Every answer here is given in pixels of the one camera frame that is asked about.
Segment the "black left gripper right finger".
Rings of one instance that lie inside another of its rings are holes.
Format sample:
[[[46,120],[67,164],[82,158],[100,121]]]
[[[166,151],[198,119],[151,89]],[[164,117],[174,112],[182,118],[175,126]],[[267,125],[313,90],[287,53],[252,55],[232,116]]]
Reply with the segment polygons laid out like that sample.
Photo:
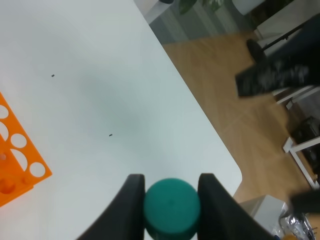
[[[212,173],[202,173],[197,193],[201,214],[199,240],[272,240],[273,236],[252,219]]]

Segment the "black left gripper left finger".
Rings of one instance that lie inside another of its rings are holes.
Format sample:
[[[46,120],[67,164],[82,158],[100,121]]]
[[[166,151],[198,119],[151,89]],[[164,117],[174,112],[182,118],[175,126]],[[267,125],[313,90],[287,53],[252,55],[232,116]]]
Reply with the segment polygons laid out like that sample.
[[[130,174],[112,202],[80,240],[143,240],[145,176]]]

